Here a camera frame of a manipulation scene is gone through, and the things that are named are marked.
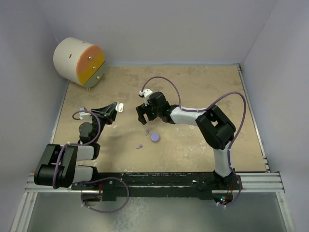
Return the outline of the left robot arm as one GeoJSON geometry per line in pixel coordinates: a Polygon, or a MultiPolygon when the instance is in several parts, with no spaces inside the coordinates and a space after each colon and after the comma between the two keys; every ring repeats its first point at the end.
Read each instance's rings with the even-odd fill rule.
{"type": "Polygon", "coordinates": [[[72,115],[77,121],[84,120],[79,128],[77,143],[67,142],[64,145],[48,144],[34,172],[34,183],[40,186],[51,186],[54,189],[68,188],[72,183],[82,182],[88,189],[99,185],[99,177],[95,168],[76,166],[76,162],[95,160],[100,145],[98,139],[106,125],[111,125],[117,113],[123,111],[124,104],[113,102],[99,108],[87,110],[84,107],[72,115]]]}

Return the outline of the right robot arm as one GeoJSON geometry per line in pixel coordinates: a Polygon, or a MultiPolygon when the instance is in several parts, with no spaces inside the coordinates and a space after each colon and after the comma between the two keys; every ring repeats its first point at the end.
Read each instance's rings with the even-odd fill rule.
{"type": "Polygon", "coordinates": [[[144,103],[136,107],[138,121],[145,125],[147,115],[149,121],[160,118],[169,124],[187,124],[197,126],[206,143],[212,147],[215,159],[215,185],[226,189],[232,183],[233,166],[231,164],[230,146],[234,139],[236,127],[223,111],[214,105],[203,112],[201,109],[182,109],[179,105],[170,105],[162,92],[149,89],[139,92],[144,103]]]}

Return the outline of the white earbud charging case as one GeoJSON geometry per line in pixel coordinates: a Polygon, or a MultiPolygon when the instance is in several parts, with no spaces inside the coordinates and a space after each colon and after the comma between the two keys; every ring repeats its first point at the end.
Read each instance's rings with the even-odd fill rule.
{"type": "Polygon", "coordinates": [[[123,109],[124,109],[124,104],[118,102],[117,105],[116,105],[116,111],[121,113],[121,112],[123,112],[123,109]]]}

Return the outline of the purple earbud charging case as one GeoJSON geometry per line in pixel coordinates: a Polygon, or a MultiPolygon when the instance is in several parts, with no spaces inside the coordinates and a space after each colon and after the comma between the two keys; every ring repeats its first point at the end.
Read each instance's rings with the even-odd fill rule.
{"type": "Polygon", "coordinates": [[[152,142],[157,143],[160,141],[160,135],[158,133],[152,133],[150,139],[152,142]]]}

